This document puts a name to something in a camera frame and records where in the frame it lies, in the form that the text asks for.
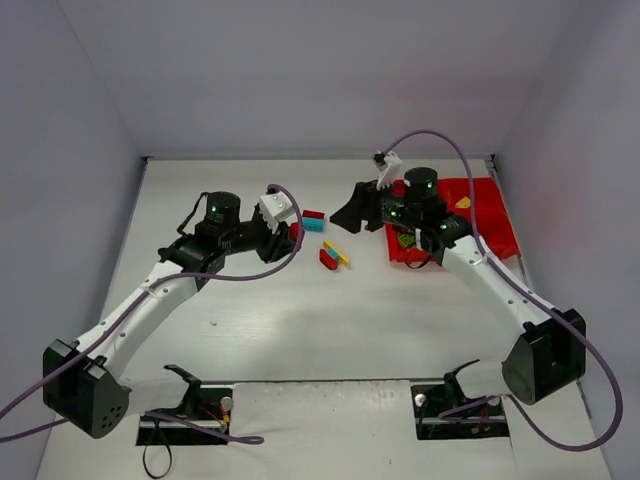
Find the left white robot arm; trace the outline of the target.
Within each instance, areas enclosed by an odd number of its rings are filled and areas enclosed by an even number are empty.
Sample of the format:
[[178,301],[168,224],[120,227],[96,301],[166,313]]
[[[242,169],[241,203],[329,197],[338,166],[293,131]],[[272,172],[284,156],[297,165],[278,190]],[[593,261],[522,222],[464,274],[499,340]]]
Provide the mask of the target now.
[[150,380],[132,380],[126,369],[140,347],[182,304],[222,274],[228,257],[254,251],[274,272],[301,247],[286,220],[300,208],[283,187],[270,185],[248,221],[240,199],[204,192],[206,211],[193,232],[181,231],[159,249],[159,260],[134,292],[108,316],[70,343],[52,342],[43,353],[43,402],[94,439],[112,432],[129,415],[168,421],[187,419],[203,403],[202,382],[176,364]]

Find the blue long lego brick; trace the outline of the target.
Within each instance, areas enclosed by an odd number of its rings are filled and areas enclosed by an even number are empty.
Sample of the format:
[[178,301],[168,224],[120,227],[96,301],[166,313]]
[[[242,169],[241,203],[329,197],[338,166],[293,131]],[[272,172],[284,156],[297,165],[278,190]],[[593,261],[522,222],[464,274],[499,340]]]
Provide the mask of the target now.
[[325,220],[320,218],[304,217],[302,227],[305,231],[320,233],[325,230]]

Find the green long lego brick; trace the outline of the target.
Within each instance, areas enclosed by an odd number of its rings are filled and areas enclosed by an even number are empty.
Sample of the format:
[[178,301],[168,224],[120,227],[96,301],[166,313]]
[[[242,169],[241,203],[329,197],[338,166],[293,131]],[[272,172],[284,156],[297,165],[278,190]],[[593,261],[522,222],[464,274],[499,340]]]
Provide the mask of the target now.
[[402,249],[410,249],[416,247],[415,236],[409,233],[398,233],[396,235],[398,245]]

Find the red four-stud lego brick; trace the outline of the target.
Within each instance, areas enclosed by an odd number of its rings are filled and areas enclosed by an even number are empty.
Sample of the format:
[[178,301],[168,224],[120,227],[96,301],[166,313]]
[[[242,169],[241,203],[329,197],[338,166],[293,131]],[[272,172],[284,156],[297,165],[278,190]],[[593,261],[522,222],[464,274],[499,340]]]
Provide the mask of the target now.
[[302,242],[304,239],[304,228],[299,222],[294,222],[289,226],[289,238],[292,242]]

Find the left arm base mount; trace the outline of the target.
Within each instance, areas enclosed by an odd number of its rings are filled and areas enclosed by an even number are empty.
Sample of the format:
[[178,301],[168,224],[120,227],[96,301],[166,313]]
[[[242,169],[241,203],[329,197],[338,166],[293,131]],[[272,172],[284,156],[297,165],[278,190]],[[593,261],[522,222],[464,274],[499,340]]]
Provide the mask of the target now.
[[[173,408],[161,408],[165,414],[194,423],[203,429],[229,435],[233,409],[233,387],[203,383],[195,375],[175,364],[164,366],[166,372],[180,377],[188,388]],[[203,433],[180,422],[142,416],[138,424],[137,446],[219,446],[228,441]]]

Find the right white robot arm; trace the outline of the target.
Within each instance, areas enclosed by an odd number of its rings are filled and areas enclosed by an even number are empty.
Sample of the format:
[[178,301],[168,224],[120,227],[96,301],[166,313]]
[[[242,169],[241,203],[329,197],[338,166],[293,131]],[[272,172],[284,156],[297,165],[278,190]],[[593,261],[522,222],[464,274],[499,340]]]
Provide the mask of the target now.
[[513,345],[499,363],[472,361],[450,372],[448,381],[463,399],[511,394],[533,405],[584,374],[586,348],[576,336],[586,332],[585,320],[531,293],[475,238],[471,223],[440,197],[435,170],[412,168],[401,184],[384,188],[359,182],[330,221],[352,234],[385,225],[411,234],[419,250],[461,279],[495,316]]

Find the yellow long lego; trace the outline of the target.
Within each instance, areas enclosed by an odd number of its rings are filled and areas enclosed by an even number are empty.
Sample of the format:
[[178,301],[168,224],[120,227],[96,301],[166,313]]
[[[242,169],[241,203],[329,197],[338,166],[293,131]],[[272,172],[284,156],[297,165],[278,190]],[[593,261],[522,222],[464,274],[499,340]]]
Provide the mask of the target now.
[[344,253],[343,253],[343,252],[342,252],[342,251],[341,251],[341,250],[340,250],[340,249],[335,245],[335,243],[334,243],[334,242],[332,242],[332,241],[331,241],[331,240],[329,240],[329,239],[325,239],[325,240],[323,241],[323,248],[324,248],[324,249],[327,249],[327,250],[333,250],[333,251],[335,251],[335,252],[339,255],[339,257],[340,257],[340,259],[339,259],[339,260],[340,260],[340,265],[343,265],[343,266],[345,266],[345,267],[347,267],[347,268],[350,268],[350,267],[351,267],[351,259],[350,259],[346,254],[344,254]]

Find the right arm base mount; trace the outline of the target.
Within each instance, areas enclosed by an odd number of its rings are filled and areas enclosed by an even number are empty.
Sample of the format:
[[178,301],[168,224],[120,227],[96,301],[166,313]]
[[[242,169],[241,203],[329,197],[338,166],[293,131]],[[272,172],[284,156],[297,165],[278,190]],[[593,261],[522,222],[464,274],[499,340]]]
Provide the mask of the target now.
[[467,398],[456,375],[477,363],[467,362],[441,380],[412,383],[415,435],[418,441],[509,438],[504,407],[499,398]]

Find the yellow curved lego brick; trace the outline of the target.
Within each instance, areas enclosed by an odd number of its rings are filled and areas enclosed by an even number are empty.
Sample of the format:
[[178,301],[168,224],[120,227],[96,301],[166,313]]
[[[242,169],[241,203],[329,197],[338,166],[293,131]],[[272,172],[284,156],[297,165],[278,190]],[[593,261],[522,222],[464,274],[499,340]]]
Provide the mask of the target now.
[[469,209],[472,206],[471,199],[469,197],[463,197],[454,205],[455,209]]

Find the red curved lego brick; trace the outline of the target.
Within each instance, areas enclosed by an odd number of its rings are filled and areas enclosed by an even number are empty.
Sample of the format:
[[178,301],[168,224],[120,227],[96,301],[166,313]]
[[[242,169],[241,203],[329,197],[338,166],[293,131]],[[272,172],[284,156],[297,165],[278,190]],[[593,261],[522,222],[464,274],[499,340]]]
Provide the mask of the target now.
[[327,249],[324,249],[324,248],[319,250],[319,261],[325,268],[327,268],[330,271],[336,271],[340,265],[340,260],[336,261],[332,259],[328,255]]

